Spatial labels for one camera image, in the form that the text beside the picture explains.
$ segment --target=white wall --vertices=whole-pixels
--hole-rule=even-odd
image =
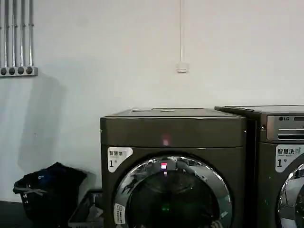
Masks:
[[[129,107],[303,104],[302,0],[35,0],[36,78],[0,80],[0,200],[59,161],[101,186],[99,118]]]

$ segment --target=metal pipe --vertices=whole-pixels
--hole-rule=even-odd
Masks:
[[[29,52],[29,66],[33,66],[33,0],[29,0],[29,11],[28,11],[28,52]]]
[[[4,6],[4,67],[8,66],[9,58],[9,0],[5,0]]]
[[[0,67],[2,67],[2,0],[0,0]]]
[[[12,52],[12,66],[16,66],[16,32],[17,32],[17,5],[16,0],[12,3],[12,15],[11,15],[11,52]]]
[[[20,18],[20,66],[24,66],[24,46],[25,46],[25,39],[24,39],[24,33],[25,33],[25,0],[21,0],[21,18]]]

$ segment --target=gray basket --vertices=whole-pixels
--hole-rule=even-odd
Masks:
[[[72,217],[68,221],[69,227],[72,228],[103,228],[103,219],[98,222],[87,222],[86,219],[89,215],[90,208],[95,205],[96,207],[103,209],[102,191],[90,190],[86,193],[81,200],[79,206],[73,213]]]

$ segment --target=white label sticker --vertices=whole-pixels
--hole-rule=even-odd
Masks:
[[[124,218],[124,212],[125,212],[125,207],[116,203],[114,205],[114,221],[115,224],[125,224],[125,218]]]
[[[108,170],[115,172],[115,170],[133,154],[130,147],[109,147],[108,149]]]
[[[304,153],[303,145],[278,145],[275,150],[275,171],[283,172],[290,163]]]

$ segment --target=washing machine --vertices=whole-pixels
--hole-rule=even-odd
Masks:
[[[245,118],[210,109],[101,118],[105,228],[242,228]]]
[[[247,192],[256,201],[248,205],[256,210],[256,227],[303,228],[304,106],[216,109],[247,117],[247,152],[255,160],[254,187]]]

